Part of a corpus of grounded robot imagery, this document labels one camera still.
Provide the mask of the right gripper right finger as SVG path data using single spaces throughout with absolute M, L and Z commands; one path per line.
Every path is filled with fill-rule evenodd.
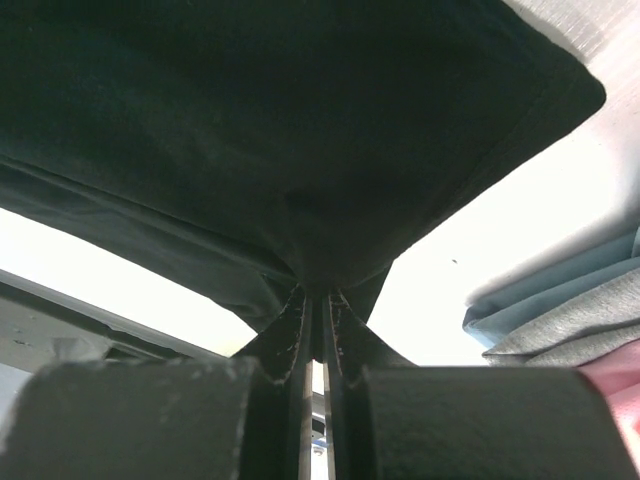
M 375 334 L 339 290 L 322 300 L 321 321 L 329 477 L 375 479 L 366 373 L 414 364 Z

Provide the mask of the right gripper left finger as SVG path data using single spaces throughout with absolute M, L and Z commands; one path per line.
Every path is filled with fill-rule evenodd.
M 312 437 L 312 301 L 295 287 L 277 318 L 234 355 L 256 361 L 241 479 L 308 479 Z

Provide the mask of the black graphic t-shirt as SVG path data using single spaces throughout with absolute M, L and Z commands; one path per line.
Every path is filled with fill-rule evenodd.
M 597 112 L 500 1 L 5 1 L 1 205 L 255 330 L 392 262 Z

